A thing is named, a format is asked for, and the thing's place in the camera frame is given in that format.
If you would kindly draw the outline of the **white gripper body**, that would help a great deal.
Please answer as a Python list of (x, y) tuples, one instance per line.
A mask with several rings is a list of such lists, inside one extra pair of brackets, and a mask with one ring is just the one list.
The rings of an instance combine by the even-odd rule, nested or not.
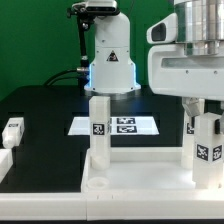
[(224, 41), (218, 53), (186, 56), (184, 45), (175, 43), (177, 15), (170, 14), (147, 30), (153, 44), (148, 53), (148, 80), (155, 94), (224, 101)]

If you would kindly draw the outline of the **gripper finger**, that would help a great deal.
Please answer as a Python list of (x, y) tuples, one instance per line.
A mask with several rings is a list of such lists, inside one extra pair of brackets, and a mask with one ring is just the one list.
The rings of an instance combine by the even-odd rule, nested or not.
[(222, 116), (215, 121), (215, 133), (224, 135), (224, 112)]
[(182, 106), (189, 117), (195, 117), (200, 114), (198, 98), (183, 97)]

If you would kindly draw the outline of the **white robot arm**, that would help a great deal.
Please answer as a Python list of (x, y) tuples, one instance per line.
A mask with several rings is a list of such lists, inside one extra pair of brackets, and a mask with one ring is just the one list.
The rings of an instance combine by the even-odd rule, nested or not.
[[(95, 58), (88, 91), (123, 94), (140, 88), (130, 50), (129, 19), (116, 0), (85, 0), (84, 12), (96, 26)], [(146, 32), (148, 81), (153, 93), (178, 96), (190, 117), (201, 99), (224, 107), (224, 0), (174, 0), (174, 12)], [(224, 109), (215, 120), (224, 133)]]

